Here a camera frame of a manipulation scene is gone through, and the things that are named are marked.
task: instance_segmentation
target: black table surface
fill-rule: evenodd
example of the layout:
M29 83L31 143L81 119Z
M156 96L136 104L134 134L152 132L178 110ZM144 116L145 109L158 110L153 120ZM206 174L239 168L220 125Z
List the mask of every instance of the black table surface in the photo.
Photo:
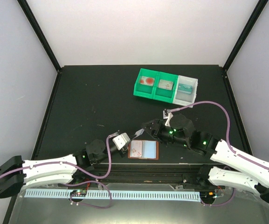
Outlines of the black table surface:
M218 65L98 65L64 66L36 160L62 157L85 148L94 139L120 130L133 134L142 123L162 119L162 111L180 107L136 97L133 88L140 68L198 79L196 102L211 100L223 105L231 120L231 145L243 150ZM198 130L225 139L227 121L214 105L196 105L182 113ZM151 140L147 134L140 139ZM159 145L159 159L128 159L113 156L114 163L202 164L213 163L180 147Z

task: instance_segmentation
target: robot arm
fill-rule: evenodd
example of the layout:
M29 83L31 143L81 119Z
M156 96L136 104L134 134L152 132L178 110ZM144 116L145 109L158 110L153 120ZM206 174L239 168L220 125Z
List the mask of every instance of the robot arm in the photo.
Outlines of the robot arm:
M169 113L166 118L166 121L154 119L144 123L142 128L160 143L179 145L239 171L204 165L198 175L193 177L197 184L244 189L260 195L261 199L269 203L269 162L235 148L233 153L225 141L209 133L196 131L192 121L182 114L173 116ZM110 155L124 154L132 139L126 133L117 133L117 137L109 141L109 149L103 141L94 140L82 151L51 160L23 161L21 156L15 156L0 167L0 198L43 184L70 183L75 180L78 169L88 172L93 170L94 164L108 157L110 159Z
M78 169L88 173L94 169L94 164L107 158L111 159L108 155L123 155L128 150L131 139L126 133L116 133L115 136L109 140L108 149L103 141L94 140L84 150L60 158L23 161L21 156L12 157L0 166L0 198L14 196L22 189L30 187L70 183Z
M167 120L154 119L144 123L143 128L161 143L179 145L239 171L210 166L202 169L198 178L213 185L250 191L269 203L269 162L236 148L230 149L226 141L195 130L192 121L182 114L172 115L165 111L164 118Z

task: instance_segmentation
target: card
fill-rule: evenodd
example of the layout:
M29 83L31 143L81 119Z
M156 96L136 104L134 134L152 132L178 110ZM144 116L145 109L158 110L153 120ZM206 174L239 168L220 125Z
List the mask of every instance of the card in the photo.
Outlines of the card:
M142 157L143 155L143 141L133 140L130 145L130 156L131 157Z
M133 140L128 146L130 159L159 159L159 144L157 141Z
M186 84L182 84L182 83L179 83L179 85L178 85L178 91L180 91L180 92L191 94L192 89L193 89L193 87L191 85L186 85Z
M172 90L173 82L161 79L158 87L161 89Z
M139 83L143 84L143 85L149 85L149 86L153 86L154 85L154 78L151 77L146 77L146 76L142 76L140 78Z

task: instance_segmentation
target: white cable track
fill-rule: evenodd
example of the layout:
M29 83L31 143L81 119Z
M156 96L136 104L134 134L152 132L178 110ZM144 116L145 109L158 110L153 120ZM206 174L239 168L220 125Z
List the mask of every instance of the white cable track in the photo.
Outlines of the white cable track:
M71 189L26 189L27 198L70 198ZM200 202L199 192L185 191L134 191L111 190L114 200L159 200ZM74 196L79 199L109 199L106 190L88 190L86 196Z

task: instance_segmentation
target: black frame edge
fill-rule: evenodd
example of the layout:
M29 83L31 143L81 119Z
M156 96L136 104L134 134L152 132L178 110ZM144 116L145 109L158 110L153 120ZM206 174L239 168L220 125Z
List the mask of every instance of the black frame edge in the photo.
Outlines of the black frame edge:
M255 22L259 18L261 12L265 8L268 0L259 0L257 5L255 6L250 18L248 19L242 33L240 34L236 44L234 45L230 55L228 56L227 61L225 62L223 69L228 71L229 67L233 63L234 59L236 58L240 48L242 47L244 41L246 40L248 34L250 33L252 27L254 26Z
M58 74L56 75L56 78L55 78L54 87L53 87L53 89L51 91L51 94L50 94L48 105L47 105L47 108L46 108L46 111L45 111L45 114L44 114L43 122L42 122L42 125L41 125L41 128L40 128L39 134L38 134L38 138L37 138L37 141L36 141L33 153L32 153L31 160L35 160L38 153L39 153L39 151L40 151L43 136L45 134L46 126L47 126L47 123L48 123L48 119L49 119L49 116L50 116L52 105L54 104L55 95L56 95L56 92L58 90L61 77L62 77L62 72L58 72Z
M31 160L35 160L37 154L40 151L40 146L41 146L41 143L42 143L42 140L43 140L43 136L44 136L44 133L45 133L45 130L46 130L47 122L48 122L48 119L49 119L49 116L50 116L52 105L53 105L54 100L55 100L55 95L56 95L56 92L57 92L57 89L58 89L58 86L59 86L59 83L60 83L61 76L62 76L62 73L58 72L57 76L55 78L55 83L54 83L54 86L53 86L53 89L52 89L52 92L51 92L51 95L50 95L50 98L49 98L49 101L48 101L48 105L47 105L45 114L44 114L44 117L43 117L43 122L42 122L42 125L40 127L39 135L38 135L38 138L37 138L37 141L36 141L33 153L32 153ZM10 218L11 218L12 211L14 209L16 198L17 198L17 196L13 196L11 198L9 206L8 206L6 214L5 214L5 217L4 217L3 224L8 224L10 222Z
M17 198L17 195L11 197L10 203L8 205L8 208L7 208L5 217L4 217L3 224L8 224L10 222L10 218L11 218L11 215L12 215L12 211L14 209L16 198Z
M238 130L239 130L239 134L240 134L240 137L242 140L243 148L244 148L246 153L252 155L250 144L249 144L249 141L248 141L245 129L244 129L244 125L243 125L243 122L242 122L242 119L241 119L241 116L239 113L239 109L238 109L238 106L237 106L237 103L236 103L236 100L235 100L235 97L233 94L233 90L232 90L230 81L228 79L227 72L224 69L221 69L221 74L222 74L224 85L225 85L227 93L228 93L228 98L229 98L232 110L234 113L234 118L235 118Z
M246 135L246 132L244 129L244 125L243 125L243 122L242 122L242 119L241 119L241 116L239 113L238 105L236 103L231 84L230 84L229 79L228 79L227 72L225 70L223 70L222 68L221 68L221 75L222 75L223 82L224 82L224 85L225 85L226 90L227 90L229 102L231 104L231 107L232 107L232 110L234 113L234 118L235 118L235 121L236 121L236 124L238 127L238 131L239 131L239 135L240 135L240 138L242 141L244 151L246 153L252 155L250 144L249 144L249 141L247 139L247 135Z
M39 26L39 23L37 22L30 6L28 5L28 2L27 0L17 0L19 5L21 6L24 14L26 15L28 21L30 22L33 30L35 31L35 33L37 34L37 37L39 38L43 48L45 49L47 55L49 56L52 64L54 65L55 67L55 70L57 72L61 71L61 67L60 67L60 64L58 63L47 39L45 38L40 26Z

